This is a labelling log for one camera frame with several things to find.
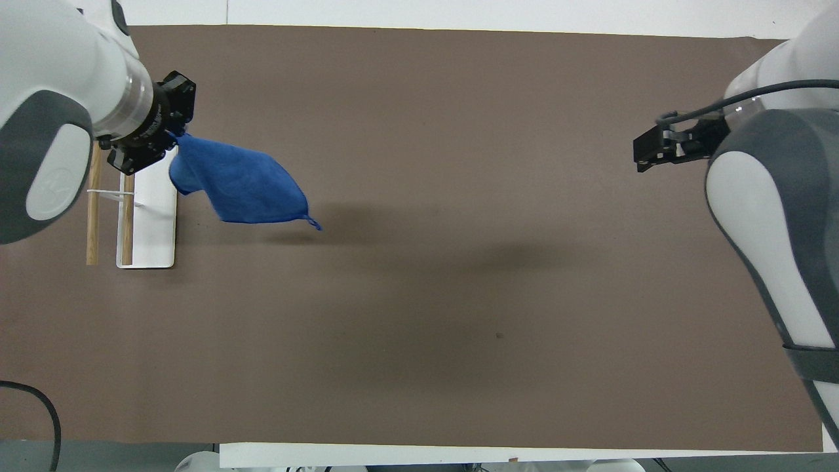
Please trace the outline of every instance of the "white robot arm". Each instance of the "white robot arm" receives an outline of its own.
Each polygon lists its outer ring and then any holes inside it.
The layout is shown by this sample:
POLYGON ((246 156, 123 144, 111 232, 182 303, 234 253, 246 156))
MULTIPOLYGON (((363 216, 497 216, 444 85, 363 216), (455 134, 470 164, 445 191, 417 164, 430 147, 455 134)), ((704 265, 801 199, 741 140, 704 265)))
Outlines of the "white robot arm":
POLYGON ((635 162, 710 158, 706 198, 748 267, 796 372, 839 443, 839 3, 732 81, 726 98, 669 113, 635 140, 635 162), (675 131, 690 115, 698 124, 675 131))
POLYGON ((0 244, 59 218, 85 180, 91 143, 132 174, 192 118, 195 84, 152 82, 116 0, 0 3, 0 244))

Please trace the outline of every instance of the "blue microfiber cloth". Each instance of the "blue microfiber cloth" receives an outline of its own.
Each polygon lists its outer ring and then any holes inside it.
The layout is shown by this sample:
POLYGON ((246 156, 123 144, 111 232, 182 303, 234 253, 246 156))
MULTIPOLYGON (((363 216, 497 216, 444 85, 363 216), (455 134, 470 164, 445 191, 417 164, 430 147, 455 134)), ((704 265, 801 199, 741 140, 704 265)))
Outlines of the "blue microfiber cloth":
POLYGON ((283 166, 265 153, 188 134, 178 139, 169 178, 183 195, 203 190, 222 221, 280 223, 309 216, 309 203, 283 166))

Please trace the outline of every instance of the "wooden dowel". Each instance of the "wooden dowel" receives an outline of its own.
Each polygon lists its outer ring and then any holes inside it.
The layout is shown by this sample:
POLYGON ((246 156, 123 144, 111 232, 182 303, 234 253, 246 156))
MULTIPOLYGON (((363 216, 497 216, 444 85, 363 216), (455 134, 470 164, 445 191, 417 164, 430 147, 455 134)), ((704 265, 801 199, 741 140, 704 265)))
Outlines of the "wooden dowel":
POLYGON ((134 176, 125 176, 122 191, 130 195, 122 196, 122 265, 133 264, 134 253, 134 176))
MULTIPOLYGON (((99 144, 93 142, 91 169, 87 175, 87 188, 99 190, 102 176, 102 150, 99 144)), ((87 265, 99 264, 99 193, 87 192, 87 265)))

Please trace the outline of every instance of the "brown paper backdrop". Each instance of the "brown paper backdrop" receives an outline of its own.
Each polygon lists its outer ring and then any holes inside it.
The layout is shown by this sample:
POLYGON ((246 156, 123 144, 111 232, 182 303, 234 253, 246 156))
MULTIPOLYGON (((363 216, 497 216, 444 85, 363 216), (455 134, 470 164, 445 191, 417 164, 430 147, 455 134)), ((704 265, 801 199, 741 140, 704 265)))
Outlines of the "brown paper backdrop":
MULTIPOLYGON (((0 374, 66 438, 819 450, 705 165, 631 159, 775 42, 133 36, 152 77, 199 84, 192 133, 275 156, 325 231, 220 223, 194 195, 172 270, 113 266, 113 207, 85 267, 83 203, 0 248, 0 374)), ((3 437, 50 435, 2 395, 3 437)))

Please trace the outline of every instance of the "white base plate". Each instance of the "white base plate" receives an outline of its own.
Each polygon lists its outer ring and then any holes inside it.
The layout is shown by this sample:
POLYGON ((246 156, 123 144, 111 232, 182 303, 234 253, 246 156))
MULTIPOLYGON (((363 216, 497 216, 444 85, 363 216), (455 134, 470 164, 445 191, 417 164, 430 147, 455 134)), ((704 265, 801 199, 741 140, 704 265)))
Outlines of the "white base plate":
MULTIPOLYGON (((117 226, 117 267, 120 269, 165 269, 175 264, 175 218, 178 192, 169 179, 169 164, 178 148, 166 153, 134 176, 134 247, 133 264, 122 263, 122 214, 125 203, 119 204, 117 226)), ((120 177, 119 189, 124 191, 125 176, 120 177)))

